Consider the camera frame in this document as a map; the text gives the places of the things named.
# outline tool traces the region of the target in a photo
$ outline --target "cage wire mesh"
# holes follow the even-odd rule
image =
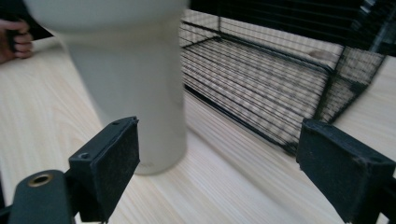
[[[186,90],[295,154],[304,118],[334,122],[394,47],[395,1],[195,0],[180,24]]]

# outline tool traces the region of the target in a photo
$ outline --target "finger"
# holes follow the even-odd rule
[[[21,20],[21,22],[23,23],[23,27],[21,29],[19,29],[20,34],[27,34],[29,32],[29,30],[30,30],[30,26],[24,20]]]
[[[33,37],[29,33],[24,34],[24,35],[17,35],[14,37],[15,43],[19,43],[19,44],[30,43],[30,42],[32,42],[32,40],[33,40]]]
[[[15,57],[22,58],[22,59],[30,58],[30,57],[32,57],[32,55],[33,55],[32,51],[25,51],[25,52],[17,51],[17,52],[15,52]]]
[[[15,45],[15,50],[20,51],[20,52],[25,52],[25,51],[30,51],[33,48],[32,43],[27,43],[27,44],[16,44]]]
[[[25,30],[26,27],[28,27],[29,30],[29,26],[26,24],[26,22],[24,21],[3,21],[0,20],[0,27],[2,27],[3,29],[6,30]]]

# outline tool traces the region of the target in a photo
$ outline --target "wooden table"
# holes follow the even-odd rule
[[[336,126],[396,160],[396,59]],[[112,223],[342,223],[295,159],[186,94],[189,148],[159,175],[132,178]],[[26,176],[68,169],[102,126],[55,38],[0,65],[0,170],[7,203]]]

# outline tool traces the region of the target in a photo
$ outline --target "wire cage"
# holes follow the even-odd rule
[[[390,0],[192,1],[185,88],[295,154],[303,119],[334,122],[394,53],[395,11]]]

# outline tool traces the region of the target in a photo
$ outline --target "white cup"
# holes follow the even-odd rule
[[[69,53],[103,122],[139,119],[149,175],[186,151],[178,26],[186,0],[25,0]]]

